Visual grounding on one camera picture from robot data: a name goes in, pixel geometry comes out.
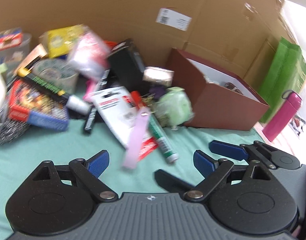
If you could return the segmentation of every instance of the green bag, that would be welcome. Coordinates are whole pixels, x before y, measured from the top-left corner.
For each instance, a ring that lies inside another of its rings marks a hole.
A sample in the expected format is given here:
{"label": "green bag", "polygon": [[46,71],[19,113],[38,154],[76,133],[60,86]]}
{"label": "green bag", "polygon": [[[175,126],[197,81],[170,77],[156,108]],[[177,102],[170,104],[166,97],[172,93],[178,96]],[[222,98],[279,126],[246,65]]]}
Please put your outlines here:
{"label": "green bag", "polygon": [[301,48],[281,38],[271,67],[258,90],[260,96],[270,108],[260,122],[269,121],[284,102],[282,94],[285,90],[299,93],[306,80],[306,63]]}

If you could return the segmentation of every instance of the blue gripper pad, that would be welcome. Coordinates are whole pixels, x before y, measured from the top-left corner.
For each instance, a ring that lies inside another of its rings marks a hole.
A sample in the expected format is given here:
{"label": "blue gripper pad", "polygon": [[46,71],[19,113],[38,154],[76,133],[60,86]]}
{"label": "blue gripper pad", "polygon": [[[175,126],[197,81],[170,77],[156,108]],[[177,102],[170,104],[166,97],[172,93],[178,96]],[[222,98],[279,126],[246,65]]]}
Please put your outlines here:
{"label": "blue gripper pad", "polygon": [[195,168],[202,174],[204,178],[207,178],[215,169],[218,168],[218,162],[213,158],[206,155],[201,150],[196,150],[193,155],[193,163]]}
{"label": "blue gripper pad", "polygon": [[212,153],[222,155],[227,158],[238,161],[248,159],[248,154],[245,152],[243,147],[238,145],[213,140],[209,143],[208,147]]}
{"label": "blue gripper pad", "polygon": [[107,150],[102,150],[85,161],[85,167],[95,177],[99,177],[109,166],[110,156]]}

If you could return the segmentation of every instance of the green tube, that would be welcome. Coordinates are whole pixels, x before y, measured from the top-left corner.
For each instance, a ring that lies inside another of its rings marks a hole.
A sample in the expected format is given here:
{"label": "green tube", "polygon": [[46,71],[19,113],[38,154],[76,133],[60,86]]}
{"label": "green tube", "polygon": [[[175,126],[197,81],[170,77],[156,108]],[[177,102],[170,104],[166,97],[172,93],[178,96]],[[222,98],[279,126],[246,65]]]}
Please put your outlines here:
{"label": "green tube", "polygon": [[149,130],[151,131],[153,137],[155,138],[160,150],[163,153],[166,161],[168,163],[173,163],[178,159],[178,154],[174,151],[170,141],[168,140],[162,127],[156,120],[155,116],[151,114],[149,119]]}

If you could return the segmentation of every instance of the yellow package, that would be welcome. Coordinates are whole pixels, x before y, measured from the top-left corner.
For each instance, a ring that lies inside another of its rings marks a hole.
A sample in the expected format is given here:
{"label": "yellow package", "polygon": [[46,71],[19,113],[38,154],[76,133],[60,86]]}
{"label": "yellow package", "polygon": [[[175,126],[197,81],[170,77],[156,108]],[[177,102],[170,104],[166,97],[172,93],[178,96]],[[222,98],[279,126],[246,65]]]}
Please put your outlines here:
{"label": "yellow package", "polygon": [[49,57],[59,57],[69,53],[75,41],[84,33],[83,25],[74,25],[47,32]]}

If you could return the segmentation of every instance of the pink water bottle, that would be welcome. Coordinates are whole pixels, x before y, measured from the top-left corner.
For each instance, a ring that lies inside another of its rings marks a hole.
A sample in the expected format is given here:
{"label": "pink water bottle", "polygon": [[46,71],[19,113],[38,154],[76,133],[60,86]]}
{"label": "pink water bottle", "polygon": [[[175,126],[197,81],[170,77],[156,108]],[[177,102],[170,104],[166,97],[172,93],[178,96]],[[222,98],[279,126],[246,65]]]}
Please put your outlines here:
{"label": "pink water bottle", "polygon": [[297,110],[302,106],[302,99],[293,90],[286,90],[282,94],[282,98],[286,99],[285,102],[263,129],[263,134],[270,142],[279,135],[288,122],[294,117]]}

